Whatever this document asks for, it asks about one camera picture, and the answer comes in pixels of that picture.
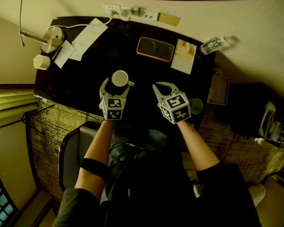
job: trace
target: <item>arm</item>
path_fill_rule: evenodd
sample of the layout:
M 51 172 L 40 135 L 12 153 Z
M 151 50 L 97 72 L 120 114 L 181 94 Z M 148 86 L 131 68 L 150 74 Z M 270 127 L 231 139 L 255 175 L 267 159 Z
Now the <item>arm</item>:
M 193 125 L 186 121 L 177 124 L 198 171 L 199 182 L 204 184 L 203 195 L 197 199 L 198 211 L 200 216 L 206 212 L 211 217 L 202 219 L 201 224 L 208 221 L 205 225 L 261 226 L 238 166 L 220 162 Z
M 208 169 L 220 162 L 193 125 L 186 121 L 180 121 L 177 124 L 197 171 Z
M 113 130 L 114 123 L 112 121 L 103 121 L 84 158 L 91 158 L 107 165 Z M 104 179 L 80 168 L 75 188 L 85 189 L 100 200 L 104 188 Z

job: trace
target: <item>white cup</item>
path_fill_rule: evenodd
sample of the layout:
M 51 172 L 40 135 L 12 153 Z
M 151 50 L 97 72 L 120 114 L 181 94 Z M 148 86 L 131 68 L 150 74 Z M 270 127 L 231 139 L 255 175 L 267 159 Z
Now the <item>white cup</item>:
M 44 55 L 37 55 L 34 58 L 34 67 L 36 69 L 46 70 L 51 65 L 51 59 Z
M 112 82 L 117 87 L 123 87 L 126 84 L 133 86 L 134 83 L 131 81 L 128 81 L 128 74 L 123 70 L 117 70 L 112 75 Z

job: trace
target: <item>card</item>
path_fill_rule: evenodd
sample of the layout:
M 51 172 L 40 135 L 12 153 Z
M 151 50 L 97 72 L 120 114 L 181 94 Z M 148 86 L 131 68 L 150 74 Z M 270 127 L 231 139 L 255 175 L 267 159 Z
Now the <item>card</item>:
M 76 60 L 76 61 L 81 61 L 83 54 L 79 52 L 78 50 L 75 50 L 71 56 L 70 59 Z
M 83 55 L 107 28 L 99 19 L 95 18 L 74 39 L 72 45 Z
M 196 45 L 178 39 L 174 58 L 170 67 L 190 75 L 196 50 Z
M 67 59 L 73 54 L 75 51 L 75 47 L 71 45 L 67 40 L 61 45 L 57 54 L 54 56 L 54 62 L 58 65 L 58 67 L 62 68 Z

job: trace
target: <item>desk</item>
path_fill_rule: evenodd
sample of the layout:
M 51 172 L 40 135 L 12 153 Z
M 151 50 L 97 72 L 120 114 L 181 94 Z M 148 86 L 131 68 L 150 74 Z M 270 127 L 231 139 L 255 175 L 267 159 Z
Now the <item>desk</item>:
M 72 26 L 89 24 L 95 17 L 60 17 L 52 25 Z M 98 17 L 105 23 L 108 19 Z M 87 113 L 100 115 L 99 89 L 102 82 L 116 70 L 124 70 L 129 80 L 135 83 L 127 96 L 123 121 L 131 126 L 141 126 L 161 131 L 173 131 L 175 126 L 169 123 L 157 107 L 157 98 L 152 89 L 156 81 L 174 83 L 187 98 L 200 98 L 204 105 L 212 80 L 215 53 L 204 57 L 196 54 L 192 72 L 187 75 L 170 68 L 171 62 L 139 55 L 136 52 L 142 36 L 160 40 L 176 47 L 178 39 L 199 47 L 201 42 L 178 33 L 155 26 L 113 19 L 108 29 L 84 53 L 81 61 L 68 59 L 60 69 L 53 61 L 48 70 L 37 70 L 35 96 L 54 103 L 75 108 Z M 64 29 L 65 39 L 72 42 L 84 27 Z M 151 103 L 145 107 L 141 100 Z M 198 128 L 203 111 L 192 114 L 188 120 Z

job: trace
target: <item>power strip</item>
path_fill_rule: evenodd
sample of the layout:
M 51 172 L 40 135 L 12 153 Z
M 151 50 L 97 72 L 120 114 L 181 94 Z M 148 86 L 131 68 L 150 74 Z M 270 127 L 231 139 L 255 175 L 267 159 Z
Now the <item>power strip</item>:
M 149 11 L 149 10 L 137 7 L 137 6 L 131 8 L 131 7 L 122 6 L 122 5 L 103 4 L 102 7 L 106 13 L 109 13 L 110 10 L 114 10 L 117 13 L 120 13 L 121 9 L 129 9 L 132 13 L 132 16 L 134 17 L 140 17 L 140 18 L 155 21 L 155 22 L 158 21 L 158 16 L 159 16 L 158 12 Z

